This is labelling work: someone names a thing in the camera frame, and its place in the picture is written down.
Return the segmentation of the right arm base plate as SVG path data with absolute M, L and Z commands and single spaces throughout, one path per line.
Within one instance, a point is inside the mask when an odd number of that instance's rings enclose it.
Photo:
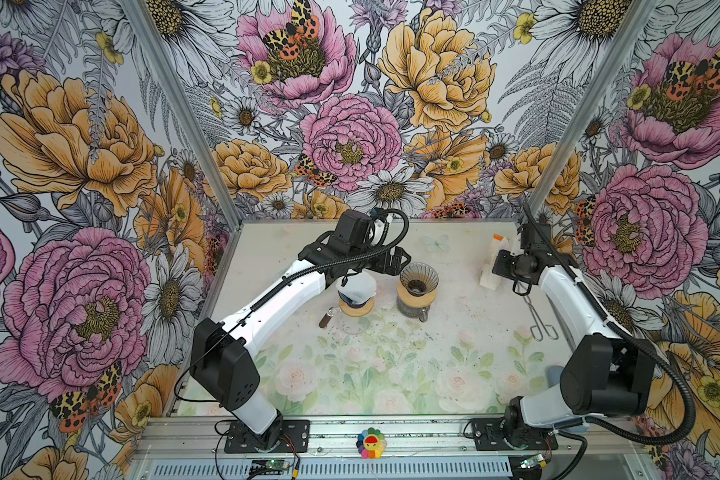
M 499 417 L 474 418 L 469 422 L 477 451 L 555 451 L 556 436 L 549 429 L 520 425 L 511 429 Z

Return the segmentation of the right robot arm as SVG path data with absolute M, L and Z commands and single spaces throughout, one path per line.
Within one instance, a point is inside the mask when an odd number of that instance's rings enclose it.
M 505 442 L 522 448 L 555 428 L 578 426 L 589 417 L 642 414 L 655 367 L 642 350 L 645 342 L 610 316 L 573 258 L 552 247 L 549 226 L 529 222 L 518 233 L 518 247 L 500 250 L 492 271 L 512 281 L 520 296 L 534 286 L 541 289 L 572 354 L 556 384 L 510 401 L 502 422 Z

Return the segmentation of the blue glass dripper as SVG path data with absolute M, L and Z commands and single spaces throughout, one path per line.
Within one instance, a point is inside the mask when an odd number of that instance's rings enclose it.
M 339 298 L 342 302 L 347 304 L 350 308 L 353 309 L 359 309 L 360 307 L 366 305 L 369 301 L 371 301 L 375 297 L 375 293 L 372 292 L 370 294 L 363 293 L 359 294 L 357 292 L 339 292 Z

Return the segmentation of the white paper coffee filter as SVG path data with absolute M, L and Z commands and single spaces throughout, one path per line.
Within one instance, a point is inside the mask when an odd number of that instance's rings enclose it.
M 370 294 L 374 292 L 376 295 L 377 282 L 373 276 L 363 271 L 361 273 L 343 277 L 337 285 L 337 290 L 338 292 L 357 292 L 359 294 Z

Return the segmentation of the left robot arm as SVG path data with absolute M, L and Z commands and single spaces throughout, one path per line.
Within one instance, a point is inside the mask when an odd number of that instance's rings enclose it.
M 194 330 L 189 375 L 234 416 L 246 443 L 270 451 L 285 440 L 282 413 L 260 389 L 254 358 L 299 308 L 330 286 L 346 314 L 374 306 L 376 274 L 396 277 L 411 262 L 401 243 L 410 228 L 400 209 L 371 214 L 347 210 L 335 227 L 307 244 L 297 259 L 252 302 L 224 319 L 202 320 Z

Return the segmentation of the clear glass carafe wooden handle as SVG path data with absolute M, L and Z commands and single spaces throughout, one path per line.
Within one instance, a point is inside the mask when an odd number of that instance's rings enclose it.
M 371 322 L 366 317 L 351 317 L 339 307 L 331 307 L 320 319 L 318 327 L 323 330 L 333 329 L 347 335 L 360 335 L 370 329 Z

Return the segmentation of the grey ribbed glass pitcher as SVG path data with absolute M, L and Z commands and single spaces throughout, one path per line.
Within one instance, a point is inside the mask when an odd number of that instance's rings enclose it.
M 396 299 L 396 307 L 398 311 L 407 318 L 417 319 L 421 323 L 428 321 L 430 311 L 429 305 L 412 305 L 409 299 L 398 296 Z

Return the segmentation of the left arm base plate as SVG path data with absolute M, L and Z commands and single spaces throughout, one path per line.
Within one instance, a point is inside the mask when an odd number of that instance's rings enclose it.
M 254 434 L 245 424 L 233 421 L 223 451 L 227 454 L 305 453 L 311 422 L 303 419 L 276 421 L 263 435 Z

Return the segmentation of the grey glass dripper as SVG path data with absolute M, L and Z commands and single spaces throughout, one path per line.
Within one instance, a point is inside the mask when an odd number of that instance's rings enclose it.
M 403 288 L 415 297 L 434 292 L 439 285 L 437 271 L 422 262 L 412 262 L 403 268 L 399 275 Z

